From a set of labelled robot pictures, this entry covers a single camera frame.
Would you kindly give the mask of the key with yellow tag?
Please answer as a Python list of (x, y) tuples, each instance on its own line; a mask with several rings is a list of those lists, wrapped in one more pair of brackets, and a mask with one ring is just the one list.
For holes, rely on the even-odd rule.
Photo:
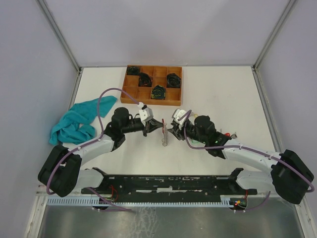
[(194, 118), (197, 118), (199, 115), (195, 114), (195, 113), (191, 113), (191, 116), (194, 117)]

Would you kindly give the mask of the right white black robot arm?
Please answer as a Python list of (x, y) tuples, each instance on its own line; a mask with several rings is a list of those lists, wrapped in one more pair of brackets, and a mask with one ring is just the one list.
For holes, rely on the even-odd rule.
[(198, 116), (190, 122), (190, 114), (190, 111), (176, 110), (168, 131), (178, 140), (203, 144), (202, 147), (191, 145), (191, 149), (205, 150), (214, 157), (256, 169), (254, 172), (242, 170), (229, 179), (227, 188), (231, 193), (238, 194), (244, 189), (275, 191), (284, 200), (300, 204), (306, 193), (314, 192), (314, 175), (294, 151), (279, 153), (246, 146), (217, 131), (210, 117)]

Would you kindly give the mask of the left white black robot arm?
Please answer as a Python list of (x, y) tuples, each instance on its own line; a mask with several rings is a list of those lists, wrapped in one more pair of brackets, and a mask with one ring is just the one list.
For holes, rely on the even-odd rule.
[(48, 194), (66, 197), (76, 188), (92, 187), (98, 193), (109, 189), (109, 180), (98, 169), (82, 170), (88, 161), (118, 149), (125, 135), (142, 132), (143, 136), (160, 129), (163, 123), (153, 118), (150, 108), (140, 110), (132, 117), (128, 109), (115, 109), (111, 121), (98, 137), (77, 145), (74, 149), (56, 145), (50, 152), (39, 174), (38, 181), (44, 184)]

